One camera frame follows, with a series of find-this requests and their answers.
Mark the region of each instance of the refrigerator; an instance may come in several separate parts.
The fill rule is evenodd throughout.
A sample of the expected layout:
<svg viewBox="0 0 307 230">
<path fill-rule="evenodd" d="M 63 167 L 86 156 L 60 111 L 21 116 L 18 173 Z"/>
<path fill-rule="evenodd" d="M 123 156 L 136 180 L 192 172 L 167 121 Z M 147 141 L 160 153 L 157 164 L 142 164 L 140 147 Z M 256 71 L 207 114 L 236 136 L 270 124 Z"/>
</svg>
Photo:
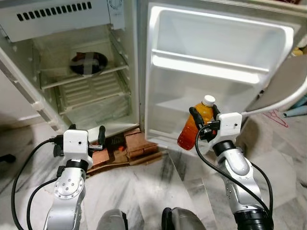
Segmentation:
<svg viewBox="0 0 307 230">
<path fill-rule="evenodd" d="M 140 126 L 176 146 L 206 94 L 221 112 L 247 116 L 291 106 L 307 89 L 302 79 L 266 97 L 307 30 L 307 9 L 278 1 L 1 0 L 0 30 L 7 78 L 55 131 L 76 124 L 90 142 L 101 125 L 106 136 Z M 75 74 L 78 52 L 108 64 Z"/>
</svg>

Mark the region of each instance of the marble floor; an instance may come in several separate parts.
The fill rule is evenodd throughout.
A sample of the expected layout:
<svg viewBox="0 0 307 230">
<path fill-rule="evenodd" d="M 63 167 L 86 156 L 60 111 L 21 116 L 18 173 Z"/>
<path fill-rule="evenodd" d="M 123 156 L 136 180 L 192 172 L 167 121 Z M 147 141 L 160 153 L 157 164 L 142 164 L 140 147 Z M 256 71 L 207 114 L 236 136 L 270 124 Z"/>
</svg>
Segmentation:
<svg viewBox="0 0 307 230">
<path fill-rule="evenodd" d="M 307 230 L 307 117 L 285 120 L 286 128 L 264 115 L 252 116 L 238 143 L 246 156 L 268 175 L 274 194 L 274 224 L 277 230 Z M 16 229 L 11 215 L 10 192 L 13 178 L 30 151 L 55 135 L 44 123 L 0 134 L 1 155 L 17 157 L 13 164 L 0 162 L 0 230 Z M 46 145 L 33 157 L 19 180 L 16 209 L 26 229 L 27 200 L 36 186 L 55 177 L 61 158 Z M 206 157 L 214 162 L 213 153 Z M 264 179 L 255 172 L 263 199 L 268 203 Z M 236 223 L 225 197 L 224 184 L 214 171 L 192 152 L 167 149 L 160 161 L 113 169 L 85 182 L 80 229 L 95 230 L 102 214 L 119 208 L 127 214 L 130 230 L 160 230 L 165 207 L 193 211 L 208 230 L 235 230 Z M 33 200 L 33 229 L 42 229 L 52 204 L 53 185 L 41 189 Z"/>
</svg>

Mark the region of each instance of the orange juice bottle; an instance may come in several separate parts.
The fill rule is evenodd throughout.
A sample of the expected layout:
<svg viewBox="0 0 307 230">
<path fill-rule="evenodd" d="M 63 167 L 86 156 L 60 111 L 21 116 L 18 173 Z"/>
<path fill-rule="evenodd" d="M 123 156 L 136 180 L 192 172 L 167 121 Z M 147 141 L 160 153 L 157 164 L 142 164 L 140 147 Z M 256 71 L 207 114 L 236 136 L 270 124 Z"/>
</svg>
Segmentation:
<svg viewBox="0 0 307 230">
<path fill-rule="evenodd" d="M 204 96 L 201 103 L 194 106 L 196 110 L 200 113 L 202 116 L 205 124 L 207 124 L 208 121 L 212 120 L 213 118 L 213 110 L 212 106 L 215 102 L 215 98 L 211 95 Z M 192 115 L 189 116 L 183 130 L 181 131 L 177 144 L 185 149 L 185 150 L 191 150 L 195 145 L 195 138 L 197 135 L 198 129 L 195 125 L 194 119 Z"/>
</svg>

